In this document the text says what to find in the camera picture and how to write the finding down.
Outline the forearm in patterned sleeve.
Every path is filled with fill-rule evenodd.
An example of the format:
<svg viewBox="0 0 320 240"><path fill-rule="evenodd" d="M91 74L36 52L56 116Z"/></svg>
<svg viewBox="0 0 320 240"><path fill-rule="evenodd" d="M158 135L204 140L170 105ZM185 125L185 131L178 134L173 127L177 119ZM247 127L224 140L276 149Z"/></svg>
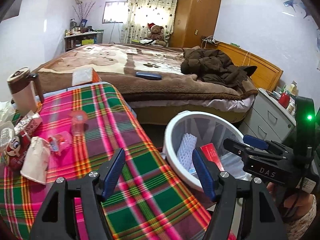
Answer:
<svg viewBox="0 0 320 240"><path fill-rule="evenodd" d="M286 225L288 239L300 239L316 217L316 197L303 192L296 203L296 213Z"/></svg>

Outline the right hand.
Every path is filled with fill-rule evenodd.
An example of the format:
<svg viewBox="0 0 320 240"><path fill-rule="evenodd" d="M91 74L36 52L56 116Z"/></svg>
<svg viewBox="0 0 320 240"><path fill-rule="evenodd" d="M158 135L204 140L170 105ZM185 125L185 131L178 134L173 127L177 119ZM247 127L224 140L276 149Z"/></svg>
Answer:
<svg viewBox="0 0 320 240"><path fill-rule="evenodd" d="M282 218L299 219L313 207L313 194L304 191L289 195L285 189L274 183L268 183L267 189L276 203Z"/></svg>

